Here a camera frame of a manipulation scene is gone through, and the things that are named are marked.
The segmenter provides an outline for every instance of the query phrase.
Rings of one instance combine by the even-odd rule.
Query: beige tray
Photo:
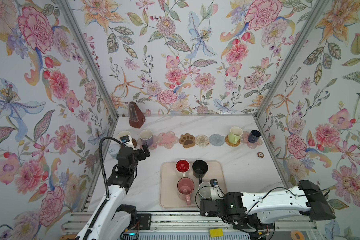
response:
[[[208,164],[208,171],[203,177],[203,182],[209,182],[211,179],[217,179],[221,190],[224,193],[227,193],[227,188],[225,185],[223,170],[221,168],[221,163],[218,161],[205,161]],[[176,207],[196,207],[195,203],[195,194],[198,191],[199,180],[192,174],[192,164],[190,171],[187,173],[187,177],[193,180],[195,184],[195,189],[191,194],[191,205],[187,205],[187,202],[181,200],[177,195],[177,182],[179,177],[176,175],[176,162],[164,162],[161,166],[161,185],[160,185],[160,206],[163,208],[176,208]],[[196,197],[197,204],[200,202],[199,196]]]

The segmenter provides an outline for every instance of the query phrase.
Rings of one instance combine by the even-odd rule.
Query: marble surface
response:
[[[177,137],[185,133],[190,133],[193,136],[199,134],[208,137],[212,134],[225,136],[232,126],[241,127],[244,131],[249,132],[258,129],[252,116],[146,116],[146,122],[140,129],[129,126],[128,117],[120,117],[114,137],[119,132],[127,130],[131,132],[133,138],[138,139],[139,133],[144,129],[151,130],[154,135],[173,131]],[[250,149],[245,144],[240,144],[238,147],[230,147],[227,144],[220,147],[211,144],[207,147],[196,145],[185,149],[181,144],[176,143],[171,149],[158,146],[157,149],[150,152],[150,157],[139,162],[137,178],[122,203],[134,205],[138,211],[171,210],[164,209],[159,204],[160,169],[164,162],[176,162],[179,159],[221,162],[229,192],[266,192],[274,187],[283,186],[265,144],[258,146],[256,149]],[[264,153],[264,157],[259,158],[257,156],[258,152]],[[108,153],[104,160],[107,177],[110,176],[112,167],[115,164],[117,164],[117,160],[113,159],[111,154]],[[104,192],[104,182],[100,175],[88,211],[96,209]],[[196,207],[187,207],[173,210],[198,209]]]

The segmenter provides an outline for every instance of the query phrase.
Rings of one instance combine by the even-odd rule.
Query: tape roll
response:
[[[305,240],[304,235],[300,231],[292,231],[291,232],[291,238],[293,240]]]

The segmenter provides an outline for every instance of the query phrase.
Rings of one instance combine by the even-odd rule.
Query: floral wallpaper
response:
[[[69,4],[119,113],[254,113],[313,0]]]
[[[86,199],[114,120],[81,56],[53,0],[0,0],[0,240],[58,239]]]
[[[327,240],[360,240],[360,0],[333,0],[260,117],[290,185],[324,190]]]

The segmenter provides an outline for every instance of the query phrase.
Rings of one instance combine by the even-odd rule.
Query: yellow sticky note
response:
[[[223,236],[223,230],[221,228],[211,229],[211,230],[209,230],[209,233],[210,233],[211,237],[222,237]]]

